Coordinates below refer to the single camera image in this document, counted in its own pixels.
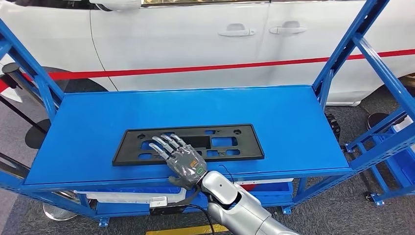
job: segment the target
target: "caster wheel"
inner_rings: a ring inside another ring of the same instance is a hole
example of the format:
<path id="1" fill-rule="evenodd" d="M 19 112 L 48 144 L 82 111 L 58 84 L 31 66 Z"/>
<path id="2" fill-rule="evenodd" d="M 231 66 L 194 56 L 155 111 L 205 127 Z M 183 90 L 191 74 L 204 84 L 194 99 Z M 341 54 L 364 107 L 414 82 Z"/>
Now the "caster wheel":
<path id="1" fill-rule="evenodd" d="M 336 118 L 333 114 L 326 114 L 325 117 L 327 118 L 328 123 L 330 124 L 331 130 L 333 131 L 334 136 L 337 139 L 337 142 L 339 142 L 340 139 L 340 125 L 338 124 Z"/>
<path id="2" fill-rule="evenodd" d="M 374 199 L 372 198 L 372 194 L 373 192 L 365 192 L 365 199 L 369 202 L 375 202 Z"/>

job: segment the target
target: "gray floor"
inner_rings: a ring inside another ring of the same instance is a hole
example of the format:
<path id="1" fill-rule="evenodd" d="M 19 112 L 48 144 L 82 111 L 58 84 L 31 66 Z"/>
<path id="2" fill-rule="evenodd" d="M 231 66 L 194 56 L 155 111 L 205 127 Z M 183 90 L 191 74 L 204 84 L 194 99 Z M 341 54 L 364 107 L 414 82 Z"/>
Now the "gray floor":
<path id="1" fill-rule="evenodd" d="M 389 113 L 396 107 L 396 102 L 388 92 L 380 89 L 358 107 L 328 107 L 327 111 L 339 121 L 341 142 L 347 142 L 365 132 L 369 113 Z M 45 117 L 42 109 L 34 105 L 21 105 L 20 108 L 29 111 L 36 120 Z M 29 164 L 35 154 L 23 141 L 29 125 L 0 105 L 0 126 L 1 151 Z M 387 178 L 387 183 L 395 187 L 396 183 L 384 166 L 380 165 L 379 168 Z M 415 235 L 415 196 L 390 199 L 384 206 L 376 207 L 363 198 L 362 193 L 367 190 L 379 191 L 369 172 L 357 175 L 299 205 L 292 215 L 282 215 L 279 208 L 269 210 L 277 212 L 276 219 L 303 235 Z M 4 195 L 7 206 L 4 206 L 2 199 L 0 233 L 2 223 L 5 226 L 1 235 L 143 235 L 146 231 L 207 224 L 201 213 L 116 218 L 111 219 L 107 228 L 98 228 L 97 222 L 82 217 L 55 222 L 48 220 L 42 213 L 40 203 L 21 196 L 14 202 L 13 194 L 0 191 L 0 198 L 4 198 Z"/>

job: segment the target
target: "metal bracket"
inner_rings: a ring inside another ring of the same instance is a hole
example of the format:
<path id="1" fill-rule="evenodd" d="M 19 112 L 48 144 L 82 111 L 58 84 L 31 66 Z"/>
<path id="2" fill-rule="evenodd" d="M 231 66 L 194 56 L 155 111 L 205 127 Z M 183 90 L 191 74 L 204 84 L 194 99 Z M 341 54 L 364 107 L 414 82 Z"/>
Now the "metal bracket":
<path id="1" fill-rule="evenodd" d="M 101 228 L 107 227 L 109 223 L 110 223 L 110 218 L 109 217 L 104 217 L 104 218 L 99 219 L 99 226 Z"/>
<path id="2" fill-rule="evenodd" d="M 283 214 L 291 214 L 291 206 L 282 206 L 281 208 Z"/>
<path id="3" fill-rule="evenodd" d="M 383 206 L 385 204 L 384 201 L 377 199 L 377 197 L 380 196 L 379 193 L 372 193 L 371 197 L 373 199 L 373 202 L 375 203 L 375 205 L 377 206 Z"/>

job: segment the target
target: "robotic hand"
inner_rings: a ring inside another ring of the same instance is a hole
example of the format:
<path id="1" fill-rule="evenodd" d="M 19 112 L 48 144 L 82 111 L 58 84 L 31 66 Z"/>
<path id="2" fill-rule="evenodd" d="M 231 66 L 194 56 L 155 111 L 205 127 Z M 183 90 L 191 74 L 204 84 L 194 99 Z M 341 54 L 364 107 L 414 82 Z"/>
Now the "robotic hand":
<path id="1" fill-rule="evenodd" d="M 272 218 L 261 202 L 240 185 L 231 183 L 217 171 L 207 171 L 202 156 L 177 135 L 161 135 L 153 140 L 168 152 L 151 143 L 149 146 L 163 157 L 179 175 L 169 177 L 174 185 L 191 189 L 198 186 L 208 196 L 208 213 L 236 235 L 299 235 Z"/>

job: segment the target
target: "rectangular hole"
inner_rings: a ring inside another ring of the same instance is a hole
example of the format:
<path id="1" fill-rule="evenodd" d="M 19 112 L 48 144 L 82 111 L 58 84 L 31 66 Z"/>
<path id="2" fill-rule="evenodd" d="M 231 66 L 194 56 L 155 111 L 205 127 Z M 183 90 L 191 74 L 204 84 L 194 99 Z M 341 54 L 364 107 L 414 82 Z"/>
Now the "rectangular hole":
<path id="1" fill-rule="evenodd" d="M 237 156 L 241 154 L 241 151 L 239 151 L 239 149 L 228 149 L 226 150 L 226 155 L 228 156 Z"/>
<path id="2" fill-rule="evenodd" d="M 208 157 L 219 156 L 218 150 L 208 150 L 208 151 L 206 151 L 206 156 L 208 156 Z"/>
<path id="3" fill-rule="evenodd" d="M 146 160 L 152 158 L 153 155 L 151 153 L 142 153 L 138 156 L 140 160 Z"/>
<path id="4" fill-rule="evenodd" d="M 237 146 L 238 141 L 235 137 L 215 137 L 212 138 L 212 146 L 215 147 L 227 147 L 227 146 Z"/>
<path id="5" fill-rule="evenodd" d="M 215 130 L 205 130 L 205 135 L 214 135 L 215 133 Z"/>
<path id="6" fill-rule="evenodd" d="M 181 138 L 187 144 L 190 144 L 194 148 L 210 149 L 210 137 L 209 136 L 183 136 Z"/>

